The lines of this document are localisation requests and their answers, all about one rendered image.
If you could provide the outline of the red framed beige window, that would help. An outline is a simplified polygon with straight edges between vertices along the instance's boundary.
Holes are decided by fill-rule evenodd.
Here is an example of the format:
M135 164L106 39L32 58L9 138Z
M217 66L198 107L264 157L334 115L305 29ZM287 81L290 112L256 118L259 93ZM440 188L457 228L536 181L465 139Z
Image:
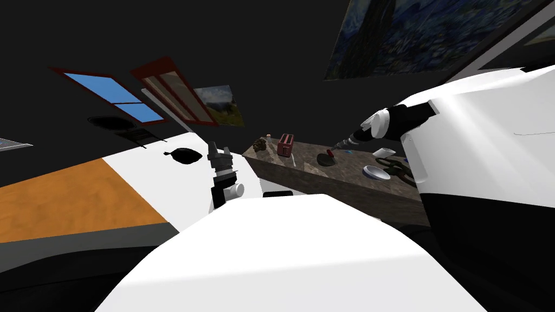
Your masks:
M131 70L131 74L184 123L217 127L200 97L194 92L175 63L167 56Z

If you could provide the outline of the black oval fixture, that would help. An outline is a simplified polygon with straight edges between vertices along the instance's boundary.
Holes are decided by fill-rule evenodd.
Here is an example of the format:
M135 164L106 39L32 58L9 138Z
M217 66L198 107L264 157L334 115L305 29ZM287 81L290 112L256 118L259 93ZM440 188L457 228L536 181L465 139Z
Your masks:
M114 132L130 131L136 128L135 123L119 116L94 116L87 120L93 126Z

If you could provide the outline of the red toaster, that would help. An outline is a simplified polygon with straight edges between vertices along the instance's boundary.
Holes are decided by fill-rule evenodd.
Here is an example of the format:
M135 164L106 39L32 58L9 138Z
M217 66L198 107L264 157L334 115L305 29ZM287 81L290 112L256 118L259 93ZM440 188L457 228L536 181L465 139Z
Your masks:
M279 156L290 157L293 150L294 135L283 134L277 144L276 152Z

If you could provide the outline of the large blue painting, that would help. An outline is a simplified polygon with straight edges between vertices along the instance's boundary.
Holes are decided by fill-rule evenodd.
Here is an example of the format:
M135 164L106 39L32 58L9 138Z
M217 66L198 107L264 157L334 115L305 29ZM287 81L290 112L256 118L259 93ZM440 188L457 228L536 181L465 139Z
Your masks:
M447 70L532 0L350 0L325 80Z

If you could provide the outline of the red framed blue window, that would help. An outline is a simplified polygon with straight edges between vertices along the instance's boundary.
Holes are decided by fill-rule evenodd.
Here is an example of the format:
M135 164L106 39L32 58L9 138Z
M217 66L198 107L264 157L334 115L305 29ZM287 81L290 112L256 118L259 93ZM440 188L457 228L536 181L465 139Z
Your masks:
M103 102L120 110L135 122L141 125L162 124L168 121L162 114L156 112L151 105L137 97L137 94L125 87L111 74L92 73L49 67L52 71L60 74L85 89Z

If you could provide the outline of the landscape picture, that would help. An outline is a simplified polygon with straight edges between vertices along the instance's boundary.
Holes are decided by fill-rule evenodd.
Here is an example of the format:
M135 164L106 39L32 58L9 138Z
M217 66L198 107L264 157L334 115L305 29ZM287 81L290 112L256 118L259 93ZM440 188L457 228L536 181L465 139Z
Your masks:
M244 127L229 85L195 88L194 91L219 125Z

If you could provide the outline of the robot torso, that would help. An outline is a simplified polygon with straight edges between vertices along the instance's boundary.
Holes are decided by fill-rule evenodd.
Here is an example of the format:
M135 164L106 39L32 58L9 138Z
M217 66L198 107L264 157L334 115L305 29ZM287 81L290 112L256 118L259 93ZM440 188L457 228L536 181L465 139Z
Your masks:
M330 196L235 199L149 253L96 312L486 312L407 236Z

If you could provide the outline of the black vent grille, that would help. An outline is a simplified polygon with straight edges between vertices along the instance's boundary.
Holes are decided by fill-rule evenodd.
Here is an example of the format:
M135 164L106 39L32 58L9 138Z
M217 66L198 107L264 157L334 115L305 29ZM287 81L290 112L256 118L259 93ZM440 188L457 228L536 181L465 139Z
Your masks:
M142 148L146 147L140 144L139 141L147 138L155 138L158 141L166 142L166 140L159 138L158 136L154 135L144 128L129 129L127 131L115 132L114 134L131 142L134 142Z

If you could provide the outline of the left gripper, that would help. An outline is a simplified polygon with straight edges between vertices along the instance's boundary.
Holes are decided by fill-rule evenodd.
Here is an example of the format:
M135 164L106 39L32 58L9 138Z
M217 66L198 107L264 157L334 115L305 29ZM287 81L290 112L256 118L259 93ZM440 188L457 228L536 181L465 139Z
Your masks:
M233 168L233 156L228 147L224 148L224 153L218 153L216 143L214 141L208 142L208 155L207 159L210 161L211 168L215 172L231 170Z

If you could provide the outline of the white bowl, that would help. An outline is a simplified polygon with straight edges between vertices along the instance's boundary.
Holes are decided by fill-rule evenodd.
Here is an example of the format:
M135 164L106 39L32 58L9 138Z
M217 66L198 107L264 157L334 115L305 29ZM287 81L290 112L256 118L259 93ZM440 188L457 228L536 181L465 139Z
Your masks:
M390 175L383 169L371 165L364 166L362 173L364 176L374 180L387 181L391 179Z

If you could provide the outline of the black leaf shaped object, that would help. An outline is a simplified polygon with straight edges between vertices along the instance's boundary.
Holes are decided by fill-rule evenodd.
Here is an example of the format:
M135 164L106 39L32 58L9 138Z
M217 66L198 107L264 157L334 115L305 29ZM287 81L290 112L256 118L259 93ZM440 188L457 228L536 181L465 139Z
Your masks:
M203 155L190 148L177 148L172 152L164 152L164 155L170 155L172 158L184 165L192 164L199 161Z

